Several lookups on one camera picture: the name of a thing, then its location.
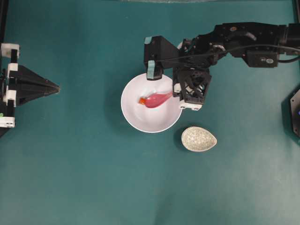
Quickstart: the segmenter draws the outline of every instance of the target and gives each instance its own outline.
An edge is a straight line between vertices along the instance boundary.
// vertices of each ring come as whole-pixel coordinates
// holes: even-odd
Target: orange object
[[[145,98],[140,98],[140,101],[139,101],[140,104],[144,105],[146,103],[146,99]]]

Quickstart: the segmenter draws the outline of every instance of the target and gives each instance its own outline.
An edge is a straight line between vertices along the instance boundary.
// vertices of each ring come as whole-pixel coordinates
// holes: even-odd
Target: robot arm
[[[15,127],[15,108],[60,91],[58,85],[17,63],[20,46],[1,44],[1,56],[10,58],[0,77],[0,137]]]
[[[147,79],[158,80],[164,69],[173,68],[173,96],[181,108],[199,110],[211,80],[209,67],[230,53],[249,67],[274,68],[280,54],[300,54],[300,24],[271,25],[257,22],[223,23],[205,35],[184,39],[180,49],[162,36],[147,37],[144,64]]]

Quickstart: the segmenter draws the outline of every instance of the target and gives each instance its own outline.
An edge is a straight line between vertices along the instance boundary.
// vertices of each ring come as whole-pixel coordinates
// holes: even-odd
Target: black cable
[[[177,58],[169,58],[169,59],[164,59],[164,60],[157,60],[157,62],[179,60],[179,59],[190,58],[190,57],[195,57],[195,56],[212,56],[212,55],[216,55],[216,54],[226,54],[226,53],[234,52],[236,50],[240,50],[240,49],[244,49],[244,48],[262,47],[262,46],[273,47],[273,48],[282,48],[282,49],[286,49],[286,50],[300,52],[299,48],[293,48],[293,47],[282,46],[282,45],[245,45],[245,46],[240,46],[240,47],[235,47],[235,48],[232,48],[232,49],[228,49],[226,51],[222,51],[222,52],[218,52],[218,53],[216,53],[216,52],[210,52],[210,53],[205,53],[205,54],[186,55],[186,56],[181,56],[181,57],[177,57]]]
[[[278,62],[280,63],[290,63],[290,62],[295,62],[295,61],[298,61],[300,60],[300,56],[296,57],[296,58],[293,58],[293,59],[290,59],[290,60],[278,60]]]

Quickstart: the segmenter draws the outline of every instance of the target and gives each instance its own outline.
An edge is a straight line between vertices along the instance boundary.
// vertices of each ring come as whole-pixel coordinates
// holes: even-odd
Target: speckled ceramic dish
[[[184,147],[190,151],[207,151],[217,144],[217,139],[206,129],[189,127],[181,135]]]

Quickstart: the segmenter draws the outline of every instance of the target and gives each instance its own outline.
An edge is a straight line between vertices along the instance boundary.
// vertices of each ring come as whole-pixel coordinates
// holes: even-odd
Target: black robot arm
[[[204,104],[211,76],[209,67],[230,53],[249,67],[274,68],[280,54],[300,55],[300,24],[272,25],[257,22],[223,23],[205,35],[183,39],[179,48],[163,36],[147,37],[144,64],[147,79],[158,80],[173,68],[173,96],[181,108],[199,110]]]

